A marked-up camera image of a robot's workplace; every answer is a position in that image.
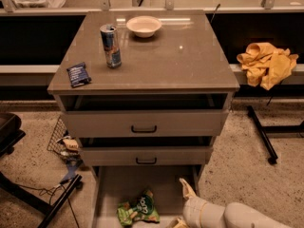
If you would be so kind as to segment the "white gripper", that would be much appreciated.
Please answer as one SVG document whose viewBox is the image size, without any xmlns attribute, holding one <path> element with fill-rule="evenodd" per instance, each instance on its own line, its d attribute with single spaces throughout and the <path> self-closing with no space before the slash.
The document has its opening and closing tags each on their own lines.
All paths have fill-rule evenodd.
<svg viewBox="0 0 304 228">
<path fill-rule="evenodd" d="M 185 221 L 174 218 L 166 228 L 226 228 L 223 217 L 225 208 L 196 197 L 195 191 L 184 178 L 179 178 L 179 181 L 183 197 L 187 200 L 183 206 Z"/>
</svg>

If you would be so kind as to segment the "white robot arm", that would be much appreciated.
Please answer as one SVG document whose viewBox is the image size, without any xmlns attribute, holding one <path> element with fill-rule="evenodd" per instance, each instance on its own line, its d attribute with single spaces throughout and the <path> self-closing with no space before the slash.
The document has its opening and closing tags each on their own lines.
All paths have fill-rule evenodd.
<svg viewBox="0 0 304 228">
<path fill-rule="evenodd" d="M 165 228 L 292 228 L 239 202 L 216 205 L 200 198 L 190 184 L 180 178 L 185 203 L 182 218 L 174 218 Z"/>
</svg>

